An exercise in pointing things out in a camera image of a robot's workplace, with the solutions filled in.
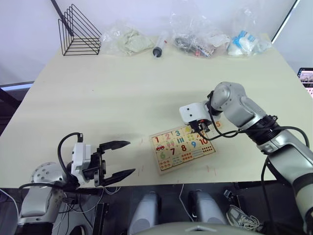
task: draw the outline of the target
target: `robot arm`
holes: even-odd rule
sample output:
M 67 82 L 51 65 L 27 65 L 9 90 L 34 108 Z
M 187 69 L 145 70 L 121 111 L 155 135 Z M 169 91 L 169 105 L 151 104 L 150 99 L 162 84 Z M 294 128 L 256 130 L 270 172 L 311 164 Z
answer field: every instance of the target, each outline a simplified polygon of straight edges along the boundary
M 91 146 L 82 142 L 82 134 L 80 138 L 74 146 L 72 162 L 67 166 L 68 172 L 64 172 L 59 164 L 48 162 L 36 168 L 32 173 L 31 184 L 38 185 L 32 186 L 23 200 L 16 235 L 50 235 L 53 223 L 58 216 L 64 191 L 75 192 L 81 184 L 88 183 L 90 179 L 94 179 L 95 187 L 104 187 L 119 182 L 134 172 L 135 169 L 129 169 L 114 173 L 107 179 L 104 177 L 106 165 L 102 154 L 107 149 L 122 148 L 130 142 L 103 143 L 99 145 L 95 153 L 91 154 Z
M 208 131 L 208 125 L 225 117 L 246 133 L 268 157 L 266 165 L 281 182 L 293 187 L 307 233 L 313 233 L 313 152 L 246 96 L 242 85 L 222 82 L 209 101 L 179 109 L 183 121 L 194 131 Z

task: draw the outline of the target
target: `syringe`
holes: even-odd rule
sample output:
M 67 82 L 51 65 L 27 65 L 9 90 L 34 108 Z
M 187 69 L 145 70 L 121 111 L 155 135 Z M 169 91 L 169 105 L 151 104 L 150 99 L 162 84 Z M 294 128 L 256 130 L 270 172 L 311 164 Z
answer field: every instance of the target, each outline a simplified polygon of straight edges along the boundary
M 167 31 L 163 31 L 161 33 L 161 35 L 159 36 L 159 38 L 156 42 L 156 46 L 153 48 L 153 51 L 152 51 L 152 54 L 155 57 L 160 57 L 162 55 L 163 48 L 164 48 L 165 44 L 167 43 L 168 35 L 169 34 Z

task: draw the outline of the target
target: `black cable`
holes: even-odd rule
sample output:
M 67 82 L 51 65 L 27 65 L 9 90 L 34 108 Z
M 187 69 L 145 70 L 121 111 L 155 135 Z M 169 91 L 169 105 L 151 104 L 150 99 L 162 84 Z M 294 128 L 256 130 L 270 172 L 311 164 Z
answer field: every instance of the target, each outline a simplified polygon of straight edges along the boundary
M 240 130 L 238 130 L 238 131 L 228 131 L 228 132 L 225 132 L 225 133 L 223 133 L 224 135 L 227 135 L 227 134 L 231 134 L 231 133 L 237 133 L 237 134 L 241 134 L 241 133 L 248 133 L 248 132 L 259 132 L 259 131 L 269 131 L 269 130 L 288 130 L 288 129 L 290 129 L 290 130 L 295 130 L 295 131 L 298 131 L 298 132 L 300 132 L 301 133 L 301 135 L 303 136 L 303 138 L 304 138 L 304 141 L 305 141 L 305 145 L 308 147 L 308 148 L 310 148 L 310 142 L 309 142 L 309 138 L 308 138 L 308 136 L 305 134 L 305 132 L 303 131 L 303 130 L 301 130 L 300 128 L 298 128 L 298 127 L 294 127 L 294 126 L 277 126 L 277 127 L 275 127 L 275 128 L 271 128 L 271 127 L 266 127 L 266 128 L 260 128 L 260 129 L 251 129 L 251 130 L 243 130 L 243 131 L 240 131 Z M 212 140 L 215 140 L 215 139 L 217 139 L 217 138 L 219 138 L 219 137 L 224 137 L 224 135 L 218 135 L 218 136 L 215 136 L 215 137 L 213 137 L 213 138 L 207 138 L 207 137 L 205 137 L 201 132 L 197 132 L 202 138 L 204 138 L 205 140 L 207 140 L 207 141 L 212 141 Z
M 7 200 L 7 201 L 4 201 L 4 202 L 0 202 L 0 203 L 5 203 L 5 202 L 13 202 L 13 201 L 9 201 L 9 200 Z M 17 204 L 21 204 L 20 202 L 16 202 Z
M 85 212 L 83 211 L 82 205 L 81 205 L 81 201 L 80 201 L 80 195 L 78 196 L 78 204 L 79 204 L 79 208 L 82 211 L 83 216 L 85 217 L 86 221 L 89 223 L 90 227 L 92 228 L 92 225 L 90 223 L 90 221 L 87 219 L 87 216 L 85 215 Z
M 4 202 L 13 202 L 11 198 L 6 199 Z
M 22 195 L 22 190 L 20 190 L 20 197 L 21 197 L 21 202 L 24 201 L 23 195 Z
M 30 187 L 30 186 L 43 186 L 43 187 L 51 187 L 51 188 L 63 189 L 62 186 L 48 184 L 48 183 L 29 183 L 29 184 L 21 185 L 19 187 L 19 190 L 21 190 L 22 188 L 25 188 L 25 187 Z
M 208 95 L 208 98 L 209 98 L 209 108 L 208 108 L 208 109 L 209 109 L 209 115 L 210 115 L 212 124 L 213 124 L 215 130 L 220 134 L 220 136 L 223 136 L 223 137 L 225 137 L 225 138 L 233 138 L 233 137 L 235 137 L 236 135 L 238 135 L 238 132 L 237 132 L 237 131 L 234 131 L 234 132 L 235 132 L 234 135 L 232 135 L 232 136 L 227 136 L 226 134 L 229 133 L 229 132 L 227 132 L 227 133 L 222 133 L 222 132 L 220 132 L 220 130 L 217 128 L 217 126 L 216 126 L 216 124 L 215 124 L 215 121 L 214 121 L 213 115 L 212 115 L 212 95 L 213 95 L 213 93 L 214 93 L 214 91 L 211 91 L 211 93 Z
M 68 228 L 69 228 L 69 212 L 67 213 L 67 231 L 66 231 L 65 235 L 67 235 L 67 233 L 68 233 Z
M 103 196 L 104 196 L 104 189 L 105 189 L 105 188 L 103 187 L 103 191 L 102 191 L 102 193 L 101 193 L 101 196 L 99 197 L 98 202 L 97 202 L 92 208 L 90 208 L 90 209 L 84 211 L 85 213 L 86 213 L 86 212 L 89 212 L 89 211 L 91 211 L 93 208 L 96 208 L 96 207 L 97 207 L 97 204 L 102 200 L 102 198 L 103 198 Z
M 75 206 L 75 205 L 73 205 L 72 208 L 70 207 L 67 211 L 59 212 L 58 214 L 64 214 L 64 213 L 67 213 L 67 212 L 71 212 L 71 211 L 73 211 L 73 210 L 77 210 L 77 208 L 74 209 L 74 206 Z
M 273 216 L 272 216 L 272 211 L 270 209 L 269 206 L 269 200 L 268 200 L 268 195 L 266 193 L 266 189 L 265 189 L 265 184 L 264 184 L 264 173 L 265 173 L 265 168 L 266 168 L 266 162 L 264 162 L 263 168 L 262 168 L 262 173 L 261 173 L 261 185 L 262 185 L 262 190 L 263 190 L 263 194 L 264 194 L 264 198 L 265 198 L 265 203 L 266 203 L 266 207 L 268 210 L 268 216 L 269 216 L 269 221 L 271 223 L 272 229 L 274 231 L 274 234 L 277 235 L 277 230 L 276 227 L 274 225 L 274 220 L 273 220 Z
M 305 132 L 303 130 L 301 130 L 300 128 L 298 127 L 293 127 L 293 126 L 278 126 L 275 128 L 275 130 L 288 130 L 288 129 L 291 129 L 291 130 L 295 130 L 295 131 L 298 131 L 302 134 L 303 138 L 304 138 L 304 141 L 305 141 L 305 145 L 310 148 L 310 142 L 309 142 L 309 138 L 308 136 L 305 134 Z
M 59 224 L 57 235 L 59 235 L 59 231 L 60 231 L 60 226 L 61 226 L 61 224 L 62 224 L 62 221 L 61 221 L 61 223 Z
M 62 147 L 63 142 L 64 142 L 66 139 L 68 139 L 69 137 L 71 137 L 71 136 L 77 136 L 78 142 L 82 142 L 82 141 L 83 141 L 83 140 L 82 140 L 82 134 L 81 134 L 81 133 L 79 133 L 79 132 L 73 132 L 73 133 L 70 133 L 70 134 L 66 135 L 65 137 L 63 137 L 63 139 L 61 139 L 61 141 L 60 141 L 60 143 L 59 143 L 59 145 L 58 145 L 58 159 L 59 159 L 59 163 L 60 163 L 60 165 L 61 165 L 61 167 L 62 167 L 63 172 L 66 174 L 67 178 L 68 178 L 70 181 L 73 180 L 73 177 L 74 177 L 74 176 L 68 172 L 68 170 L 67 170 L 67 168 L 66 168 L 66 166 L 65 166 L 65 164 L 64 164 L 64 162 L 63 162 L 62 155 L 61 155 L 61 147 Z
M 237 133 L 237 132 L 238 131 L 228 131 L 228 132 L 225 132 L 224 134 L 227 135 L 227 134 Z M 197 133 L 199 134 L 199 136 L 201 136 L 202 138 L 204 138 L 207 141 L 213 141 L 213 140 L 215 140 L 215 139 L 217 139 L 219 137 L 222 137 L 222 135 L 218 135 L 218 136 L 215 136 L 215 137 L 209 139 L 209 138 L 205 137 L 200 131 L 197 132 Z

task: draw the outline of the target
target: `white wall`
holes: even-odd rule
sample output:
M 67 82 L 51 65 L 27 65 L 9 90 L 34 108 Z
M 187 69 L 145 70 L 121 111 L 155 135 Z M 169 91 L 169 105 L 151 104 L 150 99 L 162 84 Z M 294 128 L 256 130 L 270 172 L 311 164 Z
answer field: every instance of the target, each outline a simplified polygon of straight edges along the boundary
M 234 11 L 246 0 L 195 0 L 213 23 L 231 32 Z M 128 19 L 142 32 L 158 34 L 168 22 L 169 0 L 58 0 L 62 11 L 75 4 L 101 31 Z M 265 0 L 258 29 L 272 37 L 294 0 Z M 0 0 L 0 85 L 33 81 L 57 52 L 58 15 L 49 0 Z
M 299 2 L 274 46 L 296 73 L 313 68 L 313 0 Z

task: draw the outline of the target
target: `laptop screen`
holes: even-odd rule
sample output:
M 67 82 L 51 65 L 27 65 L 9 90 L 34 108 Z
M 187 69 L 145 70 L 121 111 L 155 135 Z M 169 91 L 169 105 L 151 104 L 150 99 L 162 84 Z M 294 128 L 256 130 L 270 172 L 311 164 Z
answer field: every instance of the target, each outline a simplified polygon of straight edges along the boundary
M 313 68 L 300 68 L 298 77 L 304 87 L 313 88 Z

